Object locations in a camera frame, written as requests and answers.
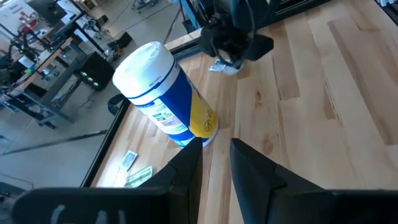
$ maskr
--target disinfecting wipes canister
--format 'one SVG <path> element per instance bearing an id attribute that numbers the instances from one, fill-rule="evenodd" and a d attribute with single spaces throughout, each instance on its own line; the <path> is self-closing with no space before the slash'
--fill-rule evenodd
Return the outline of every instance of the disinfecting wipes canister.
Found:
<path id="1" fill-rule="evenodd" d="M 206 146 L 218 118 L 190 79 L 159 42 L 135 50 L 116 69 L 114 85 L 179 146 L 194 137 Z"/>

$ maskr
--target butcher block tabletop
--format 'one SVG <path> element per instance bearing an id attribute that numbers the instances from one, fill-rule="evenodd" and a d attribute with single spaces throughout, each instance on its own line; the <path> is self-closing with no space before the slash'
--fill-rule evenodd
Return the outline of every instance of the butcher block tabletop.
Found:
<path id="1" fill-rule="evenodd" d="M 334 0 L 259 33 L 274 39 L 273 51 L 235 76 L 209 72 L 215 60 L 205 54 L 180 61 L 220 120 L 203 149 L 198 222 L 243 222 L 231 138 L 325 189 L 398 189 L 398 27 L 387 14 L 373 0 Z M 128 150 L 139 157 L 126 173 Z M 91 186 L 122 187 L 179 150 L 131 105 Z"/>

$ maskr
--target paper money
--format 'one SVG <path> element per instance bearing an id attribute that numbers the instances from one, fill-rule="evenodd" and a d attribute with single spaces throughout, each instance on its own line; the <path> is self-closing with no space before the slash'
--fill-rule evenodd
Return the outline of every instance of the paper money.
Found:
<path id="1" fill-rule="evenodd" d="M 145 167 L 142 170 L 126 178 L 126 184 L 124 184 L 124 186 L 127 188 L 138 187 L 152 177 L 152 172 L 152 166 Z"/>
<path id="2" fill-rule="evenodd" d="M 133 151 L 128 151 L 126 155 L 123 157 L 121 167 L 125 169 L 126 171 L 130 169 L 134 161 L 136 160 L 136 157 L 138 156 L 137 153 Z"/>

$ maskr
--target small white card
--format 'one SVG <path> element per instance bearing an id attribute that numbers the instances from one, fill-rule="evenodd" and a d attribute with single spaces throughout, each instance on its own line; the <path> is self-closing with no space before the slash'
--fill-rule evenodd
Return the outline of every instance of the small white card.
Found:
<path id="1" fill-rule="evenodd" d="M 134 163 L 134 161 L 136 160 L 137 156 L 138 156 L 137 153 L 128 150 L 126 155 L 123 157 L 121 167 L 123 169 L 125 169 L 126 171 L 129 170 L 131 168 L 132 164 Z"/>

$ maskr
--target concrete floor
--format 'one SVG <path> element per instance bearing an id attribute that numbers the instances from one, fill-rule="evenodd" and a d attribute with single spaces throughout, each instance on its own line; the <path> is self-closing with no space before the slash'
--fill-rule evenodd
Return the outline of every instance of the concrete floor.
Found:
<path id="1" fill-rule="evenodd" d="M 92 11 L 99 17 L 106 14 L 109 21 L 104 28 L 114 38 L 128 32 L 135 45 L 129 47 L 127 54 L 136 47 L 147 42 L 158 40 L 163 42 L 169 27 L 176 16 L 179 5 L 171 5 L 167 0 L 160 0 L 152 8 L 143 9 L 141 14 L 131 10 L 130 0 L 108 0 L 102 6 Z M 169 41 L 186 34 L 181 25 L 181 14 L 170 34 Z M 101 45 L 111 41 L 104 37 Z M 92 91 L 86 86 L 80 86 L 64 107 L 64 112 L 76 119 L 70 124 L 62 120 L 53 123 L 56 130 L 39 127 L 29 116 L 23 113 L 0 111 L 0 134 L 7 139 L 0 139 L 0 154 L 11 152 L 22 147 L 33 146 L 45 142 L 70 138 L 82 134 L 108 129 L 114 117 L 107 111 L 106 102 L 118 90 L 110 83 L 105 90 L 97 93 L 88 108 L 79 108 Z M 68 142 L 56 146 L 20 152 L 0 157 L 0 172 L 19 179 L 32 182 L 35 188 L 40 187 L 78 187 L 80 186 L 104 136 Z M 0 174 L 0 182 L 6 182 L 23 189 L 31 186 L 20 180 L 14 180 Z"/>

